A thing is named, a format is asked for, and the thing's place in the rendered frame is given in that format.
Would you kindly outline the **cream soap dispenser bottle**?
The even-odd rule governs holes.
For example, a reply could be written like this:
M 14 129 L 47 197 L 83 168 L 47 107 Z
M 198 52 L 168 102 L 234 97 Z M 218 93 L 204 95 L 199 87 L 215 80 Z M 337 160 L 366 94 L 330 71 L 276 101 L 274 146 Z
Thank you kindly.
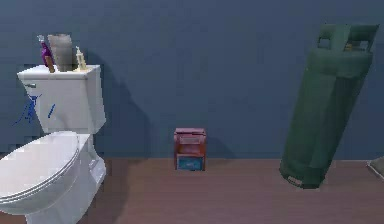
M 79 47 L 76 47 L 76 59 L 77 59 L 77 63 L 78 63 L 78 69 L 80 71 L 86 71 L 87 65 L 86 65 L 86 61 L 84 58 L 84 54 L 81 52 Z

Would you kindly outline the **grey paper roll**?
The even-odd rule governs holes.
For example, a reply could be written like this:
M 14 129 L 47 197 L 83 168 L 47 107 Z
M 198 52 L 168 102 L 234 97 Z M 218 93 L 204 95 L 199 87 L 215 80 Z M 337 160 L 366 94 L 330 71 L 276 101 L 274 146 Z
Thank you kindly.
M 71 36 L 69 34 L 51 34 L 48 36 L 48 41 L 57 69 L 60 72 L 72 71 L 74 62 Z

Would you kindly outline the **green gas cylinder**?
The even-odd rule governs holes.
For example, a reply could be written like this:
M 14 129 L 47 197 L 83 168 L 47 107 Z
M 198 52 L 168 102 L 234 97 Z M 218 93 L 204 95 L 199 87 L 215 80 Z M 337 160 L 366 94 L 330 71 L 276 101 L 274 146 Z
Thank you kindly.
M 302 189 L 324 181 L 373 62 L 377 24 L 324 24 L 305 66 L 280 162 Z

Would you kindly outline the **grey mat corner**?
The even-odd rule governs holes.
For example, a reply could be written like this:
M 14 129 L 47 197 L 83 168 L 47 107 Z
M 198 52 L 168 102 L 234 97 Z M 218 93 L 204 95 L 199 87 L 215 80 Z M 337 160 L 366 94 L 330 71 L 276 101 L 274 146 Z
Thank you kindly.
M 368 169 L 384 181 L 384 156 L 367 162 Z

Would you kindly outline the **purple spray bottle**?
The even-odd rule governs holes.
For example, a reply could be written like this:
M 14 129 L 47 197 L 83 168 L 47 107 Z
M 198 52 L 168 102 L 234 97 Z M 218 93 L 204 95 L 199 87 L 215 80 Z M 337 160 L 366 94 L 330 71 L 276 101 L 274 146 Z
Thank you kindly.
M 38 35 L 37 38 L 42 46 L 41 57 L 44 61 L 44 64 L 48 68 L 50 73 L 54 73 L 55 72 L 54 62 L 52 59 L 51 51 L 47 46 L 47 44 L 45 43 L 45 37 L 43 35 Z

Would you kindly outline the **red and blue box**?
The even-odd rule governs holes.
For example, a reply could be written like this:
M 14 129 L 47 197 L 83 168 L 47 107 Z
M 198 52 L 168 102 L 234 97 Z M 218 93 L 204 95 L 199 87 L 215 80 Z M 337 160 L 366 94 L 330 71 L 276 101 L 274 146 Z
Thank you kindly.
M 205 170 L 206 131 L 204 128 L 175 129 L 174 167 L 176 170 Z

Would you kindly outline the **white toilet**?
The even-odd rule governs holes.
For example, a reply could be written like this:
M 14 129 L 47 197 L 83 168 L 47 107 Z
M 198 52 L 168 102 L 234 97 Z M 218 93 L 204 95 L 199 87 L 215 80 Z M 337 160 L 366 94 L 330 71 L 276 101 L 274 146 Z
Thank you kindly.
M 77 224 L 106 175 L 93 135 L 106 123 L 101 68 L 17 74 L 45 135 L 0 159 L 0 211 L 27 224 Z

